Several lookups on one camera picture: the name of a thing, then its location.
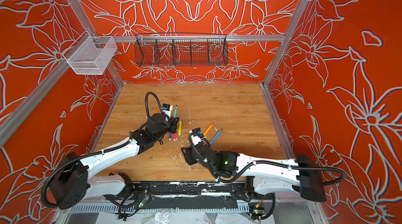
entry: white paint stain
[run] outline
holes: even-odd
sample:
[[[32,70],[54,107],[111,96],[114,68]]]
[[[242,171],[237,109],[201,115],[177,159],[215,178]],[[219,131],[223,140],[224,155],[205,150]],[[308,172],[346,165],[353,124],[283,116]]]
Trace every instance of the white paint stain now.
[[[188,105],[188,118],[190,119],[190,121],[188,123],[191,124],[190,103],[187,103],[187,105]]]
[[[171,156],[171,157],[172,157],[172,159],[179,165],[178,161],[175,160],[175,158],[174,158],[173,156]]]

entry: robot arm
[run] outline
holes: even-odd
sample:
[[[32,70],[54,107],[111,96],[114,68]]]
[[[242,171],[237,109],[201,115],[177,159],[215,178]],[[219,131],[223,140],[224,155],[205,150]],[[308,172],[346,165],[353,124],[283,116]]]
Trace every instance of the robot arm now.
[[[190,146],[181,148],[188,165],[200,163],[209,169],[216,181],[223,183],[232,183],[240,176],[246,176],[245,191],[249,196],[253,193],[298,192],[302,198],[323,202],[326,201],[324,186],[338,183],[346,177],[342,170],[316,167],[305,155],[299,155],[297,159],[273,160],[237,152],[217,152],[211,149],[199,128],[190,133],[188,140]],[[320,173],[323,170],[338,172],[342,176],[323,182]]]
[[[148,95],[153,95],[160,107],[161,113],[149,116]],[[131,131],[125,140],[97,152],[77,156],[74,152],[66,155],[58,168],[53,171],[43,185],[41,200],[47,207],[67,209],[80,200],[92,196],[117,195],[121,191],[133,190],[132,181],[125,174],[95,177],[103,169],[136,156],[153,147],[155,142],[163,144],[163,136],[177,130],[178,117],[170,117],[172,105],[163,104],[154,93],[148,92],[145,96],[147,122],[138,130]],[[57,203],[50,203],[46,197],[50,189]]]

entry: wood grain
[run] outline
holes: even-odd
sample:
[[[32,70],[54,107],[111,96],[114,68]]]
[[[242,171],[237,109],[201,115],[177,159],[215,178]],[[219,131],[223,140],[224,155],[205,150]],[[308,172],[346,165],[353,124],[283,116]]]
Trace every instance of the wood grain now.
[[[234,151],[261,158],[284,158],[271,118],[257,84],[129,84],[124,85],[113,108],[96,150],[106,148],[129,135],[146,122],[144,99],[154,92],[161,104],[177,105],[177,116],[183,122],[183,132],[177,141],[163,138],[146,152],[120,161],[98,173],[125,172],[133,180],[213,180],[207,169],[197,165],[190,168],[180,148],[189,146],[188,132],[200,127],[203,131],[214,122],[207,134],[211,140],[223,129],[212,148]],[[158,105],[148,98],[149,113],[157,113]]]

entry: black wire basket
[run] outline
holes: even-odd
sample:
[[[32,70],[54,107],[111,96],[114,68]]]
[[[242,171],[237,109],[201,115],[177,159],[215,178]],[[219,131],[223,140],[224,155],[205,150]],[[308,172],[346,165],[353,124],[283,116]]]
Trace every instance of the black wire basket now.
[[[169,33],[136,34],[135,62],[139,66],[225,66],[226,35]]]

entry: blue marker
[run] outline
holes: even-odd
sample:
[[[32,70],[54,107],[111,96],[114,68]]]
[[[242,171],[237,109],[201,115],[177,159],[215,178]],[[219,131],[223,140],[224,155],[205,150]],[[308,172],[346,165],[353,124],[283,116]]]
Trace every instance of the blue marker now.
[[[211,140],[211,144],[219,137],[219,135],[221,134],[221,132],[222,132],[222,129],[220,129],[220,130],[215,134],[214,138],[212,138],[212,140]]]

